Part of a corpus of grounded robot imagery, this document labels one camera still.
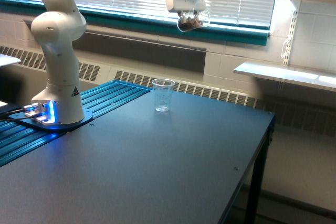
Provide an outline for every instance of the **white table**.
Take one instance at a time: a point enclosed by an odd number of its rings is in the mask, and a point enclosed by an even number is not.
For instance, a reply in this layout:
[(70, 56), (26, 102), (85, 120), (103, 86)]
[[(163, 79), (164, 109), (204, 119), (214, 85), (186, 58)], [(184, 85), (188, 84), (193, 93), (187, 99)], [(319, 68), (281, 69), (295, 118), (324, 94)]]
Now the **white table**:
[(20, 62), (21, 60), (19, 60), (18, 58), (0, 54), (0, 67), (16, 64)]

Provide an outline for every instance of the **blue aluminum extrusion rail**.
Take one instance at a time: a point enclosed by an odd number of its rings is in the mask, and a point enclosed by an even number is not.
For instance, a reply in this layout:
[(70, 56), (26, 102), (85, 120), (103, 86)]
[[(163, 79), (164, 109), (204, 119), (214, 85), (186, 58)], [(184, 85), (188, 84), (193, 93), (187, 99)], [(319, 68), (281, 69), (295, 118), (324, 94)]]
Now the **blue aluminum extrusion rail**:
[[(85, 109), (93, 119), (150, 92), (151, 89), (122, 81), (111, 81), (81, 93)], [(0, 122), (0, 167), (63, 136), (66, 132), (50, 133), (15, 122)]]

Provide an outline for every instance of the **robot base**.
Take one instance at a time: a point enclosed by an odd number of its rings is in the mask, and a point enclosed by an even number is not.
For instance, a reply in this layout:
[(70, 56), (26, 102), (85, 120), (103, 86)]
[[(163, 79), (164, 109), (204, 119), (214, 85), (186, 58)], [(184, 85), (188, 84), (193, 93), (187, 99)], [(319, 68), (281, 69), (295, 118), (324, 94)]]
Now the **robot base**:
[[(68, 131), (73, 131), (85, 124), (87, 124), (88, 122), (92, 121), (93, 118), (93, 114), (91, 111), (89, 110), (84, 110), (84, 119), (77, 122), (77, 123), (72, 123), (72, 124), (60, 124), (60, 125), (43, 125), (37, 121), (35, 121), (34, 119), (23, 119), (23, 120), (18, 120), (18, 122), (22, 123), (23, 125), (27, 125), (29, 127), (34, 127), (36, 129), (39, 130), (44, 130), (44, 131), (63, 131), (63, 132), (68, 132)], [(25, 114), (23, 112), (21, 113), (16, 113), (13, 114), (11, 116), (9, 116), (9, 118), (11, 119), (16, 119), (16, 118), (24, 118)]]

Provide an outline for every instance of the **blue led light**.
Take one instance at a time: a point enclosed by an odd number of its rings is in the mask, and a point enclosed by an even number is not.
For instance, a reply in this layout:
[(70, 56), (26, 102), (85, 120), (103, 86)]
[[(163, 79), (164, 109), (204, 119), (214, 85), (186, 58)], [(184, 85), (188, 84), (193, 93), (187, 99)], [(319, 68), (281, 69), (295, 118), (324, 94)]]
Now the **blue led light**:
[(50, 120), (54, 123), (55, 122), (55, 109), (54, 103), (49, 101), (49, 113), (50, 113)]

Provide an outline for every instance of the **shelf bracket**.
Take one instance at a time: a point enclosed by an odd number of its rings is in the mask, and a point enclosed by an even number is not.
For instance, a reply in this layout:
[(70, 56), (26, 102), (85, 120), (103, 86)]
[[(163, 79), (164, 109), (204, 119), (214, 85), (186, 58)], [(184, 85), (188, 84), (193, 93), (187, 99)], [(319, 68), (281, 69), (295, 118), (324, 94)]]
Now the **shelf bracket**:
[[(296, 29), (296, 23), (297, 23), (297, 20), (298, 20), (300, 4), (301, 4), (301, 1), (295, 2), (296, 10), (294, 10), (292, 12), (288, 37), (284, 42), (284, 46), (282, 47), (281, 58), (283, 59), (282, 65), (284, 67), (287, 67), (289, 65), (289, 58), (290, 58), (290, 54), (291, 54), (291, 51), (292, 51), (294, 33), (295, 33), (295, 29)], [(283, 90), (284, 86), (285, 86), (285, 84), (283, 82), (279, 82), (278, 89)]]

